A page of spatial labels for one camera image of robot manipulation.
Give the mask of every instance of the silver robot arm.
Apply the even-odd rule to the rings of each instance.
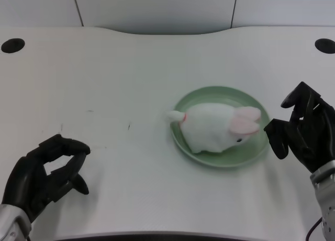
[[[335,161],[315,171],[310,180],[322,212],[323,236],[326,240],[335,240]]]
[[[30,220],[22,209],[0,205],[0,241],[25,241],[30,231]]]

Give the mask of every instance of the panel seam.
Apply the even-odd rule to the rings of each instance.
[[[77,0],[74,0],[74,3],[75,3],[75,7],[77,8],[78,16],[79,16],[79,18],[80,18],[80,23],[81,23],[81,25],[84,27],[84,23],[83,23],[82,15],[80,14],[79,6],[78,6],[78,2],[77,2]]]
[[[232,10],[232,17],[231,17],[230,29],[232,28],[232,23],[233,23],[233,21],[234,21],[236,2],[237,2],[237,0],[235,0],[235,3],[234,3],[234,9]]]

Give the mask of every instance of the black hole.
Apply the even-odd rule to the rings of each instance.
[[[23,39],[12,38],[2,44],[1,51],[5,53],[14,53],[21,50],[25,44],[26,43]]]
[[[315,47],[319,51],[326,54],[334,54],[335,53],[335,42],[328,38],[321,38],[316,40]]]

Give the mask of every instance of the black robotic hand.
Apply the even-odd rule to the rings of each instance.
[[[264,131],[279,159],[288,155],[290,147],[297,159],[314,172],[335,160],[335,111],[304,82],[281,104],[283,108],[292,106],[289,122],[273,119]]]
[[[2,204],[21,208],[32,223],[51,201],[58,201],[70,190],[88,194],[88,187],[78,172],[90,152],[86,144],[61,135],[42,142],[16,163],[7,181]],[[66,166],[47,176],[43,165],[63,155],[73,157]]]

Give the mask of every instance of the bunny tail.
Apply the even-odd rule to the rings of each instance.
[[[166,113],[168,122],[182,122],[185,120],[186,114],[178,111],[170,111]]]

